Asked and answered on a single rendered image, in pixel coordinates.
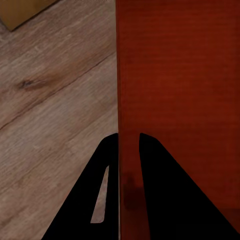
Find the storage box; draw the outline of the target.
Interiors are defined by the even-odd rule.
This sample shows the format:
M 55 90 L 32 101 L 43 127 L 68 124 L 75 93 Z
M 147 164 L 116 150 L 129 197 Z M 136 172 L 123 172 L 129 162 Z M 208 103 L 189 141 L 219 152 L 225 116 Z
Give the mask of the storage box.
M 240 0 L 115 0 L 120 240 L 151 240 L 158 139 L 240 234 Z

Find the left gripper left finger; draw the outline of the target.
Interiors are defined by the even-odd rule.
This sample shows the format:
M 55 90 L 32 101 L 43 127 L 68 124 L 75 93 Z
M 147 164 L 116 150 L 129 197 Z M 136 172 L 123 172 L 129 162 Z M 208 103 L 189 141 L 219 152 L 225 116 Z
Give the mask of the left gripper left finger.
M 90 223 L 109 166 L 104 221 Z M 41 240 L 119 240 L 119 134 L 102 139 Z

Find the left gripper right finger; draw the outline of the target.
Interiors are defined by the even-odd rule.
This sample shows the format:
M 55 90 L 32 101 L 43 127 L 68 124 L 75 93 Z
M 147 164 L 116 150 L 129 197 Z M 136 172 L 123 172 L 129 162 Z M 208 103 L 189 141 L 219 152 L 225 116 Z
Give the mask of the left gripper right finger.
M 240 240 L 240 234 L 162 143 L 139 135 L 150 240 Z

